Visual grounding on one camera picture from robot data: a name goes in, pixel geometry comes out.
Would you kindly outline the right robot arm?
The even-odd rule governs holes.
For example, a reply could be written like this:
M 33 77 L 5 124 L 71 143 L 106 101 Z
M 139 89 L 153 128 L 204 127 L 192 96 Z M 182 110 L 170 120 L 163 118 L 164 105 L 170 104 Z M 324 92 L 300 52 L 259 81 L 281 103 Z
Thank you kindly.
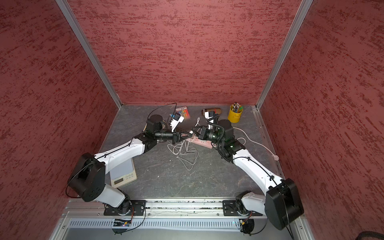
M 242 169 L 262 190 L 264 198 L 252 192 L 239 197 L 240 210 L 265 215 L 278 230 L 288 227 L 304 214 L 304 207 L 298 187 L 292 179 L 283 179 L 262 165 L 234 136 L 234 129 L 228 120 L 192 128 L 200 140 L 210 141 L 219 155 L 227 162 Z

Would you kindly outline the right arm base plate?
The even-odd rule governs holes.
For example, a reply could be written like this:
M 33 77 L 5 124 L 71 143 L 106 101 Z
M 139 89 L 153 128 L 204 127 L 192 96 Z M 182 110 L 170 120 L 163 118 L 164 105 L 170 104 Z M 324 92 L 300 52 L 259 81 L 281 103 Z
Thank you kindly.
M 224 216 L 233 216 L 233 217 L 240 217 L 240 218 L 248 218 L 251 217 L 260 217 L 262 214 L 255 212 L 255 211 L 249 211 L 245 208 L 243 203 L 240 200 L 224 200 L 222 202 L 223 204 L 223 213 Z

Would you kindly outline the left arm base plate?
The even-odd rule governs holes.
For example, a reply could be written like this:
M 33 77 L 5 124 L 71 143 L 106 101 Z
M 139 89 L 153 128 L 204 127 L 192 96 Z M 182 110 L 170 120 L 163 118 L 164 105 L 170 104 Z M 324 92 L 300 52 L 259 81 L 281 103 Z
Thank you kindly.
M 112 207 L 104 204 L 104 216 L 117 216 L 123 218 L 131 218 L 132 216 L 143 216 L 146 201 L 145 200 L 126 200 L 118 207 Z

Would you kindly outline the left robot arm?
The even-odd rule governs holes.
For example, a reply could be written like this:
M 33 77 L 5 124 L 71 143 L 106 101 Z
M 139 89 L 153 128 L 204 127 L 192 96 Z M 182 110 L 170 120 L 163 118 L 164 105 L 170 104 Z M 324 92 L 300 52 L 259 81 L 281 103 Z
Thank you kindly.
M 171 123 L 166 124 L 162 116 L 152 115 L 147 119 L 145 130 L 127 143 L 103 153 L 81 155 L 67 187 L 84 202 L 102 202 L 120 216 L 132 215 L 134 207 L 130 197 L 118 189 L 129 182 L 129 174 L 135 171 L 132 159 L 148 152 L 158 142 L 176 144 L 192 137 L 189 132 L 177 130 L 183 121 L 184 117 L 174 114 Z

